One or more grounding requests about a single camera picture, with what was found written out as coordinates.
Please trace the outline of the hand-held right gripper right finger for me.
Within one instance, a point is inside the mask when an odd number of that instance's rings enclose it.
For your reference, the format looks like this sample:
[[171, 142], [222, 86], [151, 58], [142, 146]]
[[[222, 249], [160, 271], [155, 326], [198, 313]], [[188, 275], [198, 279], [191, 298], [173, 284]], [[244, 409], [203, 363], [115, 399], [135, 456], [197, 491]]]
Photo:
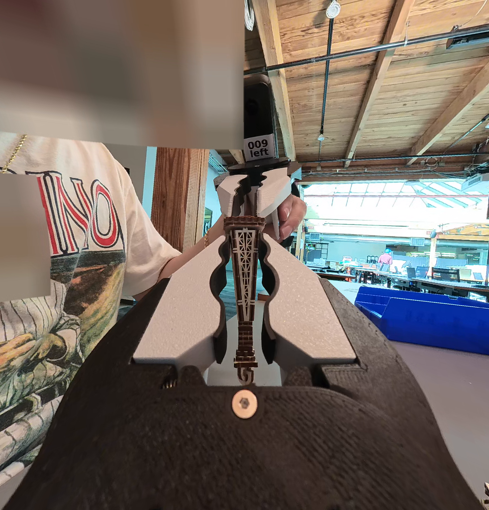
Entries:
[[271, 236], [260, 240], [266, 361], [285, 372], [298, 366], [353, 364], [356, 353], [319, 278]]

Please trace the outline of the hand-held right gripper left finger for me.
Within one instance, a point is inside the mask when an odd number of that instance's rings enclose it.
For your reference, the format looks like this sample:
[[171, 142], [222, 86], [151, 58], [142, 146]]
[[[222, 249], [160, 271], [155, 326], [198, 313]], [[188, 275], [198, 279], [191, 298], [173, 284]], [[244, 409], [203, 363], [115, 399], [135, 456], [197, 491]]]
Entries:
[[202, 374], [227, 349], [225, 305], [229, 240], [223, 235], [176, 271], [136, 348], [142, 364], [195, 366]]

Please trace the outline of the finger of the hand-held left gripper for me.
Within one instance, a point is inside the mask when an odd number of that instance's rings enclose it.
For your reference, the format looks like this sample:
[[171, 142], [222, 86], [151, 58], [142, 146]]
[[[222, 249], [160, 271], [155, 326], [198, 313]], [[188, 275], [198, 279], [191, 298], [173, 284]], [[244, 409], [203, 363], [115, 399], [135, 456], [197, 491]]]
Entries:
[[291, 194], [292, 180], [286, 168], [275, 168], [262, 173], [256, 191], [256, 217], [272, 223], [275, 239], [279, 239], [278, 207]]
[[244, 216], [249, 192], [248, 175], [227, 176], [217, 187], [222, 215], [225, 218]]

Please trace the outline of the wooden tower spire model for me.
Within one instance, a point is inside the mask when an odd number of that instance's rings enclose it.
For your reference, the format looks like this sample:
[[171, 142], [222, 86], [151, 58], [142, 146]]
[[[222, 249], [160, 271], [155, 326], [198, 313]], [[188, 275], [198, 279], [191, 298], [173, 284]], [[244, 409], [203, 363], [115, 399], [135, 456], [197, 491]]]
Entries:
[[254, 382], [258, 366], [253, 346], [256, 278], [261, 232], [265, 219], [255, 216], [231, 216], [224, 219], [225, 233], [230, 242], [238, 320], [238, 345], [234, 367], [241, 385]]

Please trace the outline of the grey desk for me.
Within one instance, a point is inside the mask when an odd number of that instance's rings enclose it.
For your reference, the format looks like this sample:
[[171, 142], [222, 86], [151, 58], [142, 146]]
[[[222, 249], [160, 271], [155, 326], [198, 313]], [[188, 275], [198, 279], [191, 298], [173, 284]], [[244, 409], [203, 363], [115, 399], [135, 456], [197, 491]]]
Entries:
[[[237, 347], [234, 285], [220, 294], [227, 318], [227, 353], [208, 369], [209, 386], [237, 386], [233, 358]], [[414, 374], [436, 417], [448, 450], [475, 495], [483, 499], [489, 483], [489, 356], [391, 342]], [[279, 386], [277, 364], [268, 365], [260, 347], [255, 370], [258, 386]]]

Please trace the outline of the person's left hand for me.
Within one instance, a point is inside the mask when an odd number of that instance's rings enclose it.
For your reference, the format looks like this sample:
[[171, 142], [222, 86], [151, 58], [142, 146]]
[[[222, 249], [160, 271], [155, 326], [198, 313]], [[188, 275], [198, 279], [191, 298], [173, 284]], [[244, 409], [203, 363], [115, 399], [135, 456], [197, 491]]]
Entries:
[[278, 207], [279, 235], [278, 242], [284, 241], [296, 231], [307, 211], [305, 202], [298, 196], [290, 194]]

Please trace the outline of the wooden pillar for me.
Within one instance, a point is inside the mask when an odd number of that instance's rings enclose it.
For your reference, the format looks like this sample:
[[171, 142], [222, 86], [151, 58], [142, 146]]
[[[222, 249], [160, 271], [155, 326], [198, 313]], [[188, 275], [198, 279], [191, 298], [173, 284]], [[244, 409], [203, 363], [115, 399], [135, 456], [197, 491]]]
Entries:
[[210, 150], [157, 148], [151, 220], [180, 252], [203, 236], [209, 155]]

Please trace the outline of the person's white printed t-shirt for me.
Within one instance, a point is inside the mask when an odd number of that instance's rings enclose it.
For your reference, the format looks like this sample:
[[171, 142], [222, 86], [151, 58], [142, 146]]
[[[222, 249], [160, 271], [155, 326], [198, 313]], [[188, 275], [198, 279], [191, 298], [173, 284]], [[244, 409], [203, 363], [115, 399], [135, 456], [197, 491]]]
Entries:
[[36, 458], [68, 386], [132, 296], [179, 252], [102, 143], [0, 131], [0, 171], [37, 180], [50, 295], [0, 303], [0, 487]]

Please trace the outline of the blue plastic bin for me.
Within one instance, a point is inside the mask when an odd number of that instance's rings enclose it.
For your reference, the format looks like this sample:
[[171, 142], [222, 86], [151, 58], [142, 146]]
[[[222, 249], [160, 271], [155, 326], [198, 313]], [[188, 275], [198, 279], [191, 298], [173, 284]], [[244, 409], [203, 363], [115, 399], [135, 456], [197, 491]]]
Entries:
[[489, 355], [489, 303], [361, 286], [355, 306], [388, 340]]

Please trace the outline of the ceiling projector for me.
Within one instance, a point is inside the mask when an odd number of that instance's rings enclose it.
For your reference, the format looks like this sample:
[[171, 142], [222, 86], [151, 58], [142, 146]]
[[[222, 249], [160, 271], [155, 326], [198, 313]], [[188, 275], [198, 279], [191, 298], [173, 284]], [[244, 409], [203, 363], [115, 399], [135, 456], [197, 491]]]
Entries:
[[482, 194], [489, 193], [489, 172], [477, 173], [468, 177], [461, 184], [461, 191], [463, 193], [478, 192]]

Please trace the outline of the black ceiling track fixture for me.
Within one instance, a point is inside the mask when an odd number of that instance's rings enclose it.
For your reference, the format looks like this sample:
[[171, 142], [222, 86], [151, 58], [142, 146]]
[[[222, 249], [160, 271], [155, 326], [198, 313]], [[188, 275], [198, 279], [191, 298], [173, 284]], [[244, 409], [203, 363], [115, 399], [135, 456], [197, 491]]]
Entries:
[[460, 37], [449, 38], [446, 42], [446, 49], [463, 48], [465, 46], [486, 44], [489, 45], [489, 31], [470, 34]]

